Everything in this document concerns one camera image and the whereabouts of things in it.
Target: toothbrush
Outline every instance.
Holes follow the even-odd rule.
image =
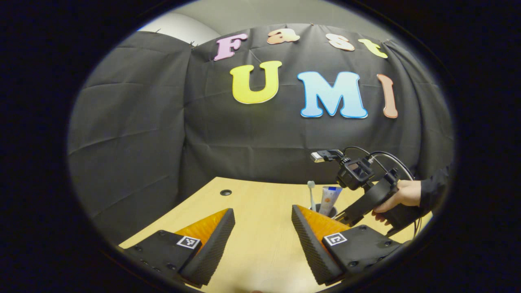
[[[307,182],[307,186],[309,187],[309,197],[311,198],[311,210],[313,212],[316,212],[317,211],[317,207],[315,205],[315,201],[313,200],[313,194],[311,192],[311,189],[315,187],[315,182],[314,181],[308,181]]]

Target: black cable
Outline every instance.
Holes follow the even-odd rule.
[[[366,151],[366,150],[360,148],[359,146],[355,146],[355,145],[350,145],[350,146],[348,146],[347,148],[345,148],[344,151],[343,151],[344,155],[345,155],[345,151],[346,151],[347,149],[359,149],[359,150],[365,152],[367,155],[371,155],[368,151]],[[380,165],[380,167],[382,167],[382,169],[383,169],[386,173],[388,172],[387,169],[386,169],[386,168],[385,168],[385,167],[384,167],[384,166],[383,166],[383,165],[382,165],[382,164],[381,164],[381,163],[380,163],[376,158],[373,158],[373,159],[375,160],[376,163],[378,163],[378,165]]]
[[[400,165],[402,165],[402,167],[409,173],[409,175],[414,179],[414,176],[413,176],[413,173],[411,172],[411,170],[409,170],[409,168],[407,168],[407,166],[405,166],[405,164],[400,161],[399,158],[397,158],[395,155],[391,154],[391,153],[388,153],[388,152],[384,152],[384,151],[375,151],[375,152],[372,152],[370,153],[369,155],[373,155],[373,154],[386,154],[390,157],[392,157],[393,159],[395,159],[396,161],[398,161],[400,163]]]

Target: yellow letter u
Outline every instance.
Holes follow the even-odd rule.
[[[250,72],[253,65],[238,66],[230,70],[233,75],[232,93],[233,97],[243,104],[264,103],[277,94],[279,90],[279,70],[282,66],[280,61],[267,61],[259,65],[264,68],[266,75],[266,85],[260,91],[250,90]]]

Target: black fabric backdrop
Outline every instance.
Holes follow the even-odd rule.
[[[268,32],[280,28],[291,28],[301,38],[268,44]],[[356,145],[388,151],[419,179],[452,159],[442,89],[398,44],[311,24],[259,27],[219,39],[239,33],[248,39],[235,55],[215,62],[216,40],[191,50],[170,36],[137,32],[86,82],[71,118],[69,164],[87,213],[111,241],[127,239],[216,176],[334,183],[338,166],[313,163],[309,154],[316,150]],[[346,37],[355,51],[331,46],[327,33]],[[358,39],[380,44],[388,58],[374,55]],[[261,104],[237,102],[229,71],[253,65],[250,88],[261,90],[265,74],[258,65],[270,60],[282,62],[275,97]],[[331,85],[341,71],[357,73],[368,117],[344,118],[338,112],[302,117],[304,86],[296,76],[304,71],[319,72]],[[393,80],[396,119],[383,115],[376,74]]]

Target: toothpaste tube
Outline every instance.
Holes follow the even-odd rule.
[[[337,202],[338,195],[341,191],[341,187],[322,187],[322,203],[320,204],[320,210],[318,213],[324,216],[329,216],[329,212],[331,212],[334,203]]]

